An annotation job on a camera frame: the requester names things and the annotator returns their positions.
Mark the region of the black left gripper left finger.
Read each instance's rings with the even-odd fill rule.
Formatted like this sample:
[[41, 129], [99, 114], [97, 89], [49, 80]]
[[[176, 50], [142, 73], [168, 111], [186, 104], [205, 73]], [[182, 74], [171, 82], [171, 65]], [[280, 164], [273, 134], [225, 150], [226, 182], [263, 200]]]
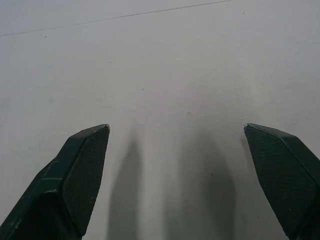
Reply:
[[0, 226], [2, 240], [80, 240], [101, 186], [110, 126], [70, 136]]

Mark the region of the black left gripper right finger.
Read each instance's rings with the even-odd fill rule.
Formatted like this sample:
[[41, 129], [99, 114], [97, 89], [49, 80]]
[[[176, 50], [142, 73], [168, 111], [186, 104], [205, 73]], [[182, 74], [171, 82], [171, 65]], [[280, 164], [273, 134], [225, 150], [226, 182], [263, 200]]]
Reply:
[[320, 238], [320, 160], [296, 136], [248, 123], [259, 184], [290, 240]]

